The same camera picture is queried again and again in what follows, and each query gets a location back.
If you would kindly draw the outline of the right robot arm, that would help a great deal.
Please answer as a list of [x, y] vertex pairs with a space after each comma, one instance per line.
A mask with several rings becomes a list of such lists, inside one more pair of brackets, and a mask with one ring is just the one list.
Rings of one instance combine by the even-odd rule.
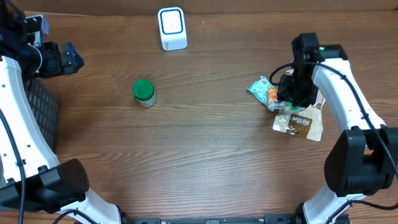
[[355, 204], [397, 209], [365, 201], [397, 178], [397, 128], [371, 108], [342, 46], [320, 45], [314, 33], [300, 34], [291, 46], [293, 73], [281, 76], [278, 99], [308, 108], [321, 93], [340, 136], [325, 160], [323, 187], [295, 213], [265, 215], [265, 223], [349, 223], [344, 212]]

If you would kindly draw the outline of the teal packet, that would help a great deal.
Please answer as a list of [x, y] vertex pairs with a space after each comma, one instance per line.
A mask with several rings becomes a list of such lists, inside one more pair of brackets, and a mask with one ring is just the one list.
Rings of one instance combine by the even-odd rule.
[[248, 90], [254, 95], [254, 97], [258, 101], [260, 101], [268, 108], [267, 92], [269, 88], [273, 87], [275, 86], [272, 85], [265, 76], [261, 76], [258, 81], [255, 81], [250, 87], [248, 87]]

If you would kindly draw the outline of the green white small box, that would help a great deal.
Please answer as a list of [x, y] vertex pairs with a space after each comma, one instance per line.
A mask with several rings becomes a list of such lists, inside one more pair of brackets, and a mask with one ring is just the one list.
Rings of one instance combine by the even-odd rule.
[[294, 106], [291, 102], [286, 101], [285, 102], [285, 107], [283, 109], [284, 113], [299, 113], [301, 111], [306, 110], [306, 108], [300, 107], [300, 106]]

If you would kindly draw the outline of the orange snack packet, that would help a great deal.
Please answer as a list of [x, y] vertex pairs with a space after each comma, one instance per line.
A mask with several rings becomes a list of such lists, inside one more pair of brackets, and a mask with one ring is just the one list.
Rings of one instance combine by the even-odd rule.
[[273, 87], [273, 88], [269, 88], [268, 89], [268, 97], [267, 97], [267, 102], [268, 102], [268, 108], [271, 111], [274, 110], [281, 110], [285, 108], [285, 102], [284, 101], [280, 101], [277, 98], [277, 91], [278, 88], [277, 87]]

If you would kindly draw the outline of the beige plastic pouch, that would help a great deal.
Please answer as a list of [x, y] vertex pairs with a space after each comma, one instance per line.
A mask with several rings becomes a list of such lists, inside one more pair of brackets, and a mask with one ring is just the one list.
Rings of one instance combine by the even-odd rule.
[[322, 107], [325, 103], [324, 96], [318, 91], [314, 105], [299, 113], [284, 113], [279, 110], [275, 116], [273, 130], [293, 136], [320, 141], [323, 132]]

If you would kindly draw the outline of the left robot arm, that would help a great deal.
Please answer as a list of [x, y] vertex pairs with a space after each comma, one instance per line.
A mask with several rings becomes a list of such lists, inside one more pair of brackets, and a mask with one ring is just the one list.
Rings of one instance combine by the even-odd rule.
[[43, 79], [76, 73], [83, 58], [71, 43], [44, 42], [49, 24], [1, 2], [1, 207], [57, 213], [77, 223], [128, 223], [91, 188], [78, 159], [55, 154], [60, 110]]

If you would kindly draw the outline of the green lidded jar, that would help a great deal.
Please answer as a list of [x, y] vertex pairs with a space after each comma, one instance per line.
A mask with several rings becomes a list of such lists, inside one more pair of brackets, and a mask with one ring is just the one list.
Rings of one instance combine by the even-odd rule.
[[135, 82], [132, 92], [139, 104], [145, 108], [150, 108], [157, 103], [155, 88], [149, 80], [138, 80]]

